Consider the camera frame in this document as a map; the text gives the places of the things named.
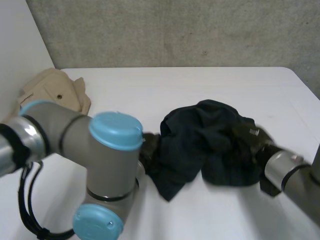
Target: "silver metal tube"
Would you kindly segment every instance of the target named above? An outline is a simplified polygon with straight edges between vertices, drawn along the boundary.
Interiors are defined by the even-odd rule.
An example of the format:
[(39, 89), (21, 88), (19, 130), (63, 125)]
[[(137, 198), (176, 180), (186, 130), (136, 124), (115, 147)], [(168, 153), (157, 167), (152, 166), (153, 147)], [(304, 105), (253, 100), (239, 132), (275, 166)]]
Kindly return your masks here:
[(286, 182), (284, 193), (320, 226), (320, 186), (311, 178), (311, 167), (296, 171)]
[(312, 163), (312, 175), (320, 182), (320, 145)]
[(265, 165), (264, 174), (274, 186), (282, 190), (285, 176), (297, 166), (307, 164), (301, 156), (283, 150), (277, 152), (268, 160)]
[(0, 177), (12, 173), (16, 164), (12, 160), (13, 150), (8, 141), (0, 135)]
[(46, 147), (43, 137), (39, 130), (29, 120), (18, 116), (11, 119), (6, 125), (19, 136), (23, 145), (28, 147), (31, 152), (27, 163), (39, 161), (46, 156)]
[(72, 111), (53, 102), (37, 104), (29, 108), (25, 115), (32, 117), (39, 123), (47, 135), (51, 152), (59, 155), (63, 155), (60, 142), (65, 130), (75, 118), (84, 116), (80, 112)]

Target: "black band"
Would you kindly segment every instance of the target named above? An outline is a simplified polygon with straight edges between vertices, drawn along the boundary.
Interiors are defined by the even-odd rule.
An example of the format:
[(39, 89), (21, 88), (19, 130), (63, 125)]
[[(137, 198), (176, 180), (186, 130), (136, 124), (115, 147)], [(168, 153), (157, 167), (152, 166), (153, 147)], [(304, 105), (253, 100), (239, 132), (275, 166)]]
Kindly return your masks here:
[(122, 199), (127, 198), (133, 191), (130, 191), (128, 193), (126, 193), (125, 195), (122, 196), (116, 196), (116, 197), (106, 197), (106, 196), (99, 196), (95, 193), (93, 193), (92, 191), (89, 190), (89, 188), (86, 188), (86, 191), (88, 192), (88, 194), (93, 197), (94, 199), (97, 199), (99, 201), (102, 202), (117, 202), (120, 201)]
[(42, 228), (38, 234), (36, 235), (36, 238), (39, 240), (45, 240), (47, 236), (49, 235), (50, 231), (46, 228)]
[(29, 122), (31, 122), (35, 126), (35, 128), (39, 131), (39, 133), (41, 134), (43, 142), (44, 142), (45, 155), (48, 156), (49, 154), (51, 154), (51, 149), (50, 149), (48, 137), (46, 135), (46, 132), (41, 127), (41, 125), (32, 116), (23, 115), (22, 117), (27, 119)]
[(26, 164), (26, 161), (31, 154), (30, 149), (22, 143), (19, 136), (15, 131), (12, 130), (11, 127), (1, 123), (0, 134), (9, 142), (12, 147), (12, 160), (16, 166), (15, 170), (22, 168)]
[(290, 172), (288, 172), (284, 178), (282, 179), (282, 182), (281, 182), (281, 189), (282, 191), (285, 191), (285, 187), (286, 187), (286, 184), (289, 180), (289, 178), (298, 170), (300, 169), (303, 169), (303, 168), (307, 168), (307, 167), (310, 167), (310, 164), (302, 164), (302, 165), (299, 165), (299, 166), (296, 166), (294, 169), (292, 169)]
[(83, 118), (83, 117), (86, 117), (86, 115), (80, 114), (80, 115), (74, 117), (74, 118), (67, 124), (67, 126), (65, 126), (65, 128), (64, 128), (64, 130), (63, 130), (63, 132), (62, 132), (62, 134), (61, 134), (61, 137), (60, 137), (60, 139), (59, 139), (59, 145), (58, 145), (61, 156), (63, 156), (63, 157), (65, 156), (65, 153), (64, 153), (64, 138), (65, 138), (65, 136), (66, 136), (66, 133), (67, 133), (68, 129), (70, 128), (70, 126), (71, 126), (75, 121), (77, 121), (78, 119)]

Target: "light blue joint cap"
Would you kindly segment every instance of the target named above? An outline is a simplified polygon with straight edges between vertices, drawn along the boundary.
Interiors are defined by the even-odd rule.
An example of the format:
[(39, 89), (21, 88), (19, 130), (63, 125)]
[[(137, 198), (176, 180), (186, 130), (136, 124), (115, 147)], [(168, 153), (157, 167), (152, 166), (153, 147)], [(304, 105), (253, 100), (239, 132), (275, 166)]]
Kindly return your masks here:
[(83, 204), (73, 217), (73, 231), (81, 240), (117, 240), (124, 223), (113, 211), (97, 204)]
[(89, 124), (91, 135), (101, 144), (120, 151), (134, 151), (143, 143), (142, 124), (120, 112), (103, 112)]
[(54, 103), (53, 101), (46, 101), (46, 100), (36, 100), (36, 101), (32, 101), (32, 102), (29, 102), (27, 105), (25, 105), (19, 112), (19, 115), (22, 116), (22, 115), (25, 115), (26, 112), (30, 109), (30, 108), (33, 108), (35, 105), (38, 105), (38, 104), (45, 104), (45, 103)]

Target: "white wall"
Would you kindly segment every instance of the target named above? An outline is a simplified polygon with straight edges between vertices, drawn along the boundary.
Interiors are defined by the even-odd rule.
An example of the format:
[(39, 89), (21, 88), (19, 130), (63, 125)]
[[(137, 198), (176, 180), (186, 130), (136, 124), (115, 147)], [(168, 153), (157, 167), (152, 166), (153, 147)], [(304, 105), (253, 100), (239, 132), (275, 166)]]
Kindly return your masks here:
[(25, 0), (0, 0), (0, 120), (37, 73), (54, 67)]
[[(54, 65), (24, 0), (0, 0), (0, 120), (11, 112), (25, 83)], [(19, 173), (0, 179), (0, 240), (22, 240), (28, 233), (18, 208)]]

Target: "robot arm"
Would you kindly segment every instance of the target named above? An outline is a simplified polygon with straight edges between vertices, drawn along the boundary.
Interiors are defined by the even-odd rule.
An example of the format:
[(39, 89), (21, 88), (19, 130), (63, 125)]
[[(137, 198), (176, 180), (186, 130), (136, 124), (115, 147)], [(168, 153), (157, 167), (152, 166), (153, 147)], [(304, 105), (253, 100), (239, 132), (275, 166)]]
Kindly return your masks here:
[(33, 102), (0, 126), (0, 177), (57, 153), (87, 169), (86, 196), (73, 219), (80, 239), (116, 240), (123, 231), (143, 142), (141, 123), (118, 112), (94, 118), (52, 102)]
[(262, 128), (239, 125), (233, 132), (251, 147), (253, 160), (261, 166), (261, 190), (272, 197), (284, 192), (320, 227), (320, 146), (310, 165), (277, 146)]

